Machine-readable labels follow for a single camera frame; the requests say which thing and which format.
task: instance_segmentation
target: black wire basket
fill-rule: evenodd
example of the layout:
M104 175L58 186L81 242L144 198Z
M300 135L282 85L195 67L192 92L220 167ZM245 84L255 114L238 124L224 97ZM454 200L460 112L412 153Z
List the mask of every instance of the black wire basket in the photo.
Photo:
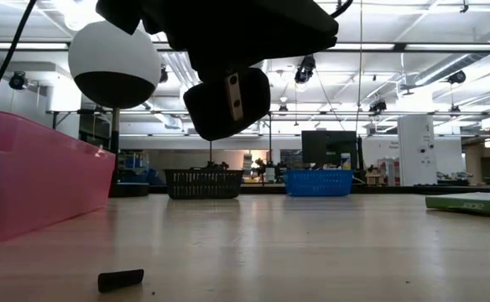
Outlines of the black wire basket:
M239 195L243 170L166 169L172 199L231 199Z

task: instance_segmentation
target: green box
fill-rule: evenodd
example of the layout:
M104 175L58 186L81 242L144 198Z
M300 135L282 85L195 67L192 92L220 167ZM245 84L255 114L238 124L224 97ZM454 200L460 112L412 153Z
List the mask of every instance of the green box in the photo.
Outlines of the green box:
M465 193L426 196L429 209L490 215L490 193Z

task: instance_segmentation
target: pink plastic bin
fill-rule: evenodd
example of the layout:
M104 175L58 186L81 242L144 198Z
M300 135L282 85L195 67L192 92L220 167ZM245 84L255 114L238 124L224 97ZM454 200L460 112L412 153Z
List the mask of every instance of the pink plastic bin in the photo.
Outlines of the pink plastic bin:
M114 154L0 112L0 241L107 204Z

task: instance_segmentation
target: blue plastic basket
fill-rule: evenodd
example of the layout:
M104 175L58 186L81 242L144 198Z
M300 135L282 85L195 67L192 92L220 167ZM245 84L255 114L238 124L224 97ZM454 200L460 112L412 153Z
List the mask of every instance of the blue plastic basket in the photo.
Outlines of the blue plastic basket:
M290 196L345 196L352 181L352 170L287 170L284 174Z

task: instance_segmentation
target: table surface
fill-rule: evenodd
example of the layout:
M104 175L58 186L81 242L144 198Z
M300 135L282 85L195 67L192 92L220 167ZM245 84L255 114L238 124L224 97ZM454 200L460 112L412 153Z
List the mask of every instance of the table surface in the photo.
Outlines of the table surface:
M142 286L97 293L135 268ZM490 301L490 217L418 195L151 195L0 243L0 301L337 300Z

